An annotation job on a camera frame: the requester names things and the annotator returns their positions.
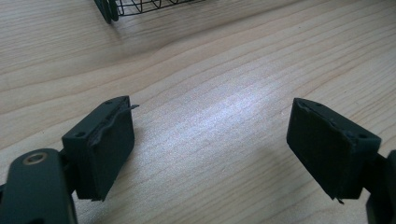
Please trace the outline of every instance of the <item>wire basket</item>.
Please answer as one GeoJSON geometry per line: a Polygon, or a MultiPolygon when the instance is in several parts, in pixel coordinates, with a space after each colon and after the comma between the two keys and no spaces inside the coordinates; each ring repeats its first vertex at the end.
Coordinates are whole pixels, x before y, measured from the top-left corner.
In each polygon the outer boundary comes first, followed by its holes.
{"type": "Polygon", "coordinates": [[[192,2],[195,0],[93,0],[102,13],[105,21],[118,21],[119,17],[133,16],[164,7],[192,2]]]}

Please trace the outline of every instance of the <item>screw hole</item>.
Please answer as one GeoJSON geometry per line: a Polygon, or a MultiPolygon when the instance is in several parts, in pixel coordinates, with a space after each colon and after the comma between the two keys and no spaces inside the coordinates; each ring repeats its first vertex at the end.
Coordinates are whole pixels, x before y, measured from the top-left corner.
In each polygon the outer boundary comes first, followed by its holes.
{"type": "Polygon", "coordinates": [[[34,153],[23,160],[23,164],[25,165],[34,165],[44,161],[47,158],[47,153],[38,152],[34,153]]]}
{"type": "Polygon", "coordinates": [[[75,134],[75,137],[82,137],[82,136],[84,136],[84,135],[85,135],[84,132],[79,132],[79,133],[76,133],[76,134],[75,134]]]}

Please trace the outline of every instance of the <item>wood grain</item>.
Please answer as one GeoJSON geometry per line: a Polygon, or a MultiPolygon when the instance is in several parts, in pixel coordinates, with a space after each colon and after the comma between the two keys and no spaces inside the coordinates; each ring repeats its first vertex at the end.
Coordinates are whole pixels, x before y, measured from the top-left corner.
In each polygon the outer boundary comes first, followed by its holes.
{"type": "Polygon", "coordinates": [[[396,3],[206,0],[107,25],[93,1],[1,0],[0,177],[101,102],[130,95],[136,144],[80,223],[365,223],[286,143],[294,97],[396,145],[396,3]]]}

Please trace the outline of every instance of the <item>black plastic block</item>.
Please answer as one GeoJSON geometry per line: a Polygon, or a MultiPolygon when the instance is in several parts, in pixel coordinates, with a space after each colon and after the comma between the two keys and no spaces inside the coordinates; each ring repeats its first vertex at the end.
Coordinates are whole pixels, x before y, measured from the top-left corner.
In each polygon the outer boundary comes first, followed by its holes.
{"type": "Polygon", "coordinates": [[[12,162],[0,207],[4,224],[76,223],[58,151],[42,148],[12,162]]]}
{"type": "Polygon", "coordinates": [[[299,98],[293,102],[287,141],[332,199],[360,197],[363,164],[375,159],[381,143],[327,106],[299,98]]]}
{"type": "Polygon", "coordinates": [[[78,168],[80,199],[104,200],[134,147],[128,96],[108,100],[62,138],[67,159],[78,168]]]}

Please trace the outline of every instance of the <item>black plastic part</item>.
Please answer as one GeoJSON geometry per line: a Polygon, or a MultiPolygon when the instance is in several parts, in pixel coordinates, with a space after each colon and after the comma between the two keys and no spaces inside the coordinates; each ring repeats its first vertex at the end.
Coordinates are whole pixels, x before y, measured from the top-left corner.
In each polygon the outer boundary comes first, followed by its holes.
{"type": "Polygon", "coordinates": [[[35,150],[11,163],[0,223],[77,223],[58,151],[35,150]]]}
{"type": "Polygon", "coordinates": [[[392,206],[392,218],[390,223],[396,224],[396,150],[390,152],[387,161],[388,167],[385,178],[387,180],[388,193],[392,206]]]}
{"type": "Polygon", "coordinates": [[[381,139],[325,105],[294,99],[287,136],[291,150],[332,198],[358,199],[364,163],[381,139]]]}
{"type": "Polygon", "coordinates": [[[5,187],[6,185],[0,185],[0,208],[1,208],[1,202],[2,202],[2,199],[3,199],[3,191],[4,191],[4,187],[5,187]]]}
{"type": "Polygon", "coordinates": [[[119,11],[117,10],[117,4],[114,0],[108,1],[108,9],[111,15],[111,20],[118,21],[119,20],[119,11]]]}
{"type": "Polygon", "coordinates": [[[66,180],[67,192],[72,194],[73,191],[75,191],[79,181],[78,167],[74,162],[67,159],[64,150],[62,150],[59,154],[64,167],[64,178],[66,180]]]}
{"type": "Polygon", "coordinates": [[[111,24],[111,12],[107,0],[94,0],[107,24],[111,24]]]}
{"type": "Polygon", "coordinates": [[[65,159],[77,166],[72,185],[80,199],[107,196],[134,147],[133,108],[128,96],[106,101],[62,138],[65,159]]]}
{"type": "Polygon", "coordinates": [[[394,216],[386,177],[388,169],[389,160],[378,155],[375,161],[367,162],[361,172],[362,183],[371,192],[366,204],[370,224],[390,223],[394,216]]]}

